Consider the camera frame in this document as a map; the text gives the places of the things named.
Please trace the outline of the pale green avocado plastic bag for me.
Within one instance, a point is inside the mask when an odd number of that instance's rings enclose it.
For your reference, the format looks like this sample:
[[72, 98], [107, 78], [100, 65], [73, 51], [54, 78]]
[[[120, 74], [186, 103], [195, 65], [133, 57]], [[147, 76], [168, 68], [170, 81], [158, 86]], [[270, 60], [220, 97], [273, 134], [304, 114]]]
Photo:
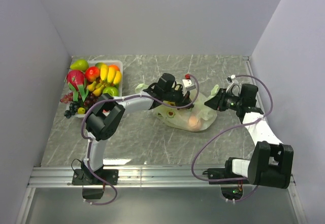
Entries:
[[194, 105], [190, 109], [173, 109], [165, 105], [160, 105], [155, 109], [152, 109], [152, 115], [156, 116], [160, 121], [170, 127], [174, 127], [181, 130], [193, 131], [188, 127], [188, 119], [190, 116], [196, 116], [201, 119], [201, 129], [199, 131], [206, 130], [216, 119], [217, 112], [204, 105], [204, 102], [212, 98], [206, 97], [202, 93], [199, 93]]

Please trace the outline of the orange fake peach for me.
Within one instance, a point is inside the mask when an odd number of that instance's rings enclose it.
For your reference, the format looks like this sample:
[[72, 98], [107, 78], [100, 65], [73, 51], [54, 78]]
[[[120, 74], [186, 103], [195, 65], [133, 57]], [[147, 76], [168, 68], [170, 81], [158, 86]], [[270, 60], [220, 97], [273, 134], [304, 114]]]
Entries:
[[196, 116], [190, 116], [188, 119], [188, 127], [193, 131], [199, 131], [201, 129], [201, 119]]

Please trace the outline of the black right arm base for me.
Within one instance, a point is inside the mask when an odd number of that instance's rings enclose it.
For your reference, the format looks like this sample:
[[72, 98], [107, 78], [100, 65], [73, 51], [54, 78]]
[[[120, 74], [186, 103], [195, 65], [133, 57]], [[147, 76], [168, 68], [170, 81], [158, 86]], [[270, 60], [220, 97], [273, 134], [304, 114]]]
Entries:
[[247, 179], [242, 180], [242, 176], [233, 173], [227, 173], [224, 168], [208, 168], [202, 172], [209, 180], [221, 180], [220, 182], [209, 182], [209, 184], [220, 184], [222, 198], [226, 202], [236, 203], [243, 201], [256, 192], [256, 186], [252, 187], [248, 193], [244, 191], [244, 185], [248, 184]]

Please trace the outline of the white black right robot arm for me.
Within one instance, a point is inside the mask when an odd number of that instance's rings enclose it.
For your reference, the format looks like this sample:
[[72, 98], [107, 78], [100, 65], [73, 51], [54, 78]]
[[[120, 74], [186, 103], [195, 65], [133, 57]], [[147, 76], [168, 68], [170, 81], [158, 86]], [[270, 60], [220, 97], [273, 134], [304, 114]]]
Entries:
[[241, 177], [250, 184], [287, 188], [290, 183], [294, 150], [272, 132], [261, 108], [256, 106], [258, 87], [244, 83], [239, 95], [221, 88], [205, 105], [219, 112], [234, 110], [249, 132], [255, 148], [250, 160], [230, 157], [225, 162], [224, 178], [235, 183]]

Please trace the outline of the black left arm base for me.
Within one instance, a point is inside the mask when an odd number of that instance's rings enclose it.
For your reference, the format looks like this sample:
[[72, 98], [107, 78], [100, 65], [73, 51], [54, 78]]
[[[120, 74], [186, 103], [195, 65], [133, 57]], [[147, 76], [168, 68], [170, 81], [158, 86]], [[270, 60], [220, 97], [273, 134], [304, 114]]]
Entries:
[[109, 187], [107, 182], [113, 186], [117, 185], [119, 173], [117, 169], [98, 169], [94, 173], [105, 182], [95, 177], [88, 168], [76, 169], [73, 174], [72, 186], [81, 186], [82, 197], [86, 200], [100, 200], [105, 188]]

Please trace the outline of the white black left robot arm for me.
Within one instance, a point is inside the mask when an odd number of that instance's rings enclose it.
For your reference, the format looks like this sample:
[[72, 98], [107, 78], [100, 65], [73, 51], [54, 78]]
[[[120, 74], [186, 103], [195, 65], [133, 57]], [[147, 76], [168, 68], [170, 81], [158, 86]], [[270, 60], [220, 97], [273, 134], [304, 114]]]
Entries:
[[169, 73], [164, 73], [157, 82], [139, 93], [126, 97], [113, 97], [108, 93], [101, 95], [81, 124], [81, 136], [88, 141], [86, 157], [81, 163], [85, 180], [90, 184], [101, 181], [105, 141], [115, 134], [124, 115], [152, 110], [161, 105], [189, 109], [193, 103], [185, 84], [177, 84], [175, 77]]

